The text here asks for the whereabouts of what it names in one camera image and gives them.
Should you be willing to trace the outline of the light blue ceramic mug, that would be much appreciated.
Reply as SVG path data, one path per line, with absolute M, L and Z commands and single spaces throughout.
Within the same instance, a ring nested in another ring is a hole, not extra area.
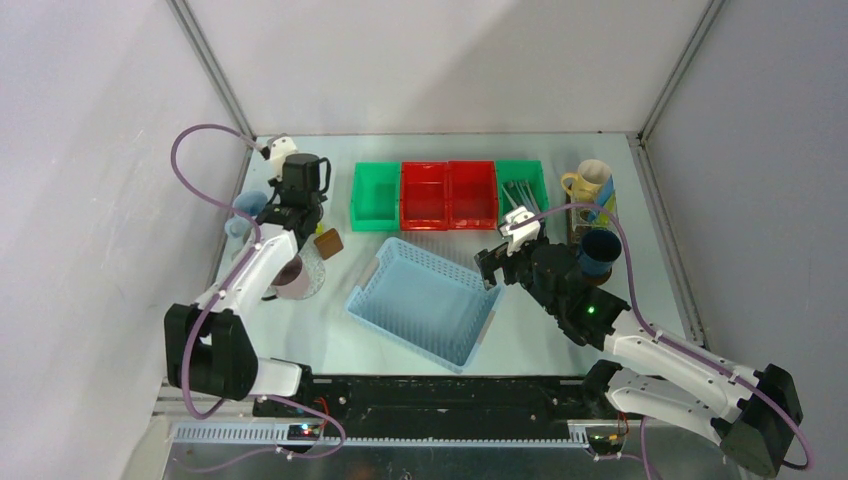
M 255 220 L 263 211 L 268 200 L 269 197 L 259 190 L 250 190 L 239 194 L 232 204 L 236 213 L 224 224 L 224 231 L 227 236 L 229 238 L 242 238 L 252 228 L 252 224 L 247 218 L 239 215 L 239 212 Z

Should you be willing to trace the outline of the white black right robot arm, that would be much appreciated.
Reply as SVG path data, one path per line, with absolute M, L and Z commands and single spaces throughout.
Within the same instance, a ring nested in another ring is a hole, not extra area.
M 501 270 L 520 285 L 578 346 L 609 354 L 586 375 L 585 411 L 648 416 L 696 433 L 739 466 L 773 479 L 803 412 L 792 375 L 769 364 L 756 370 L 639 321 L 625 300 L 583 280 L 563 244 L 533 240 L 516 251 L 508 244 L 475 256 L 486 289 Z

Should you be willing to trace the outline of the lime green toothpaste tube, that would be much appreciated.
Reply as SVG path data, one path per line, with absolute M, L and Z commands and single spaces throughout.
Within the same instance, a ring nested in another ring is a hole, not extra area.
M 610 216 L 616 216 L 616 193 L 609 195 L 605 203 L 601 206 L 601 210 L 596 210 L 596 217 L 593 221 L 594 225 L 601 228 L 607 228 L 611 224 Z

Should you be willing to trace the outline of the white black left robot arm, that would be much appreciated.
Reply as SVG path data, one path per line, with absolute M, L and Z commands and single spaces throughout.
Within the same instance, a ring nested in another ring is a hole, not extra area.
M 294 153 L 272 181 L 275 200 L 255 216 L 241 212 L 252 230 L 222 281 L 164 317 L 168 382 L 188 393 L 227 400 L 277 396 L 292 416 L 316 403 L 297 363 L 259 356 L 248 322 L 280 271 L 299 254 L 323 216 L 332 166 L 328 158 Z

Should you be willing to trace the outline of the dark blue ceramic mug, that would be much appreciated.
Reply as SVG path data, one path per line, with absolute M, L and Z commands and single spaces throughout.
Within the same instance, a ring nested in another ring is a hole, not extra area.
M 577 262 L 584 276 L 600 278 L 611 272 L 622 251 L 622 243 L 615 233 L 592 229 L 578 244 Z

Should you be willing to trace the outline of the pink ceramic mug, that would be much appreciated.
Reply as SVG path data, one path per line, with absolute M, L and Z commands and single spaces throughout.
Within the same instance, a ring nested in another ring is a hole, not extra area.
M 311 279 L 304 262 L 300 256 L 296 256 L 274 277 L 261 300 L 302 300 L 308 297 L 310 285 Z

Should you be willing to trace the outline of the blue toothpaste tube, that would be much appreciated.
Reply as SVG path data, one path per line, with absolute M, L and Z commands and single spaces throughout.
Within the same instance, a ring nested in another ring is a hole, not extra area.
M 610 176 L 607 179 L 606 183 L 602 186 L 602 188 L 597 193 L 597 195 L 595 197 L 595 204 L 601 207 L 605 203 L 605 201 L 607 200 L 609 195 L 613 192 L 615 192 L 614 178 L 612 176 Z M 595 220 L 595 217 L 596 217 L 595 211 L 596 210 L 592 210 L 592 211 L 589 212 L 588 220 L 591 223 L 593 223 L 593 221 Z

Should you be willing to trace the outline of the green bin with toothbrushes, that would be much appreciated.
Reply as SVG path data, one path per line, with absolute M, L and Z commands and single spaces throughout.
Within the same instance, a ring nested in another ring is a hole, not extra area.
M 503 195 L 501 185 L 511 182 L 510 193 L 528 210 L 536 213 L 533 206 L 527 201 L 523 182 L 529 182 L 533 195 L 541 209 L 541 212 L 549 208 L 548 192 L 546 188 L 543 165 L 539 160 L 496 160 L 495 161 L 497 194 L 499 201 L 499 219 L 501 223 L 504 216 L 509 212 L 509 203 Z

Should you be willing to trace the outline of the glass jar with brown lid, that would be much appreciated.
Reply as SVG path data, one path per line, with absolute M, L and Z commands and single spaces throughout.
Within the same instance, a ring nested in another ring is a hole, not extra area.
M 330 228 L 317 235 L 313 243 L 322 260 L 332 258 L 344 249 L 341 236 L 335 228 Z

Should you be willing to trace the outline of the yellow ceramic mug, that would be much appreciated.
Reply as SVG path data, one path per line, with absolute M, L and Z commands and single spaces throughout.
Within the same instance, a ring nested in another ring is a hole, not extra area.
M 602 188 L 612 178 L 612 169 L 598 159 L 582 161 L 576 172 L 564 174 L 560 179 L 563 190 L 574 202 L 593 202 Z

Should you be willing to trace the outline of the light blue plastic basket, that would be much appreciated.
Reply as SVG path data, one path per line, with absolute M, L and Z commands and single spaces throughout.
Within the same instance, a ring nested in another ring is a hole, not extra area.
M 503 288 L 396 237 L 383 242 L 351 291 L 345 310 L 385 338 L 453 373 L 480 349 Z

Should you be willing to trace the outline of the clear glass rectangular container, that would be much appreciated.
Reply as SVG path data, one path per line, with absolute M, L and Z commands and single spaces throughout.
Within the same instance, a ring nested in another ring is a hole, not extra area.
M 607 228 L 597 227 L 597 226 L 594 225 L 594 223 L 591 223 L 588 220 L 588 215 L 589 215 L 589 212 L 592 211 L 592 210 L 597 210 L 597 209 L 585 208 L 585 207 L 570 209 L 567 212 L 568 232 L 569 233 L 583 233 L 585 231 L 588 231 L 589 229 L 610 229 L 610 228 L 615 229 L 612 221 L 611 221 L 611 224 Z

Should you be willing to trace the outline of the green bin with toothpaste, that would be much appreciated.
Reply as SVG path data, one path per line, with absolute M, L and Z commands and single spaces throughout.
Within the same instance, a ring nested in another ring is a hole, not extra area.
M 400 230 L 400 162 L 357 162 L 350 200 L 353 231 Z

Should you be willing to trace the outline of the red plastic bin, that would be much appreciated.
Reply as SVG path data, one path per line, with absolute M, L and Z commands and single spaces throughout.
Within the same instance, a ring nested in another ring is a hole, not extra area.
M 403 231 L 492 230 L 499 214 L 491 160 L 401 164 L 399 225 Z

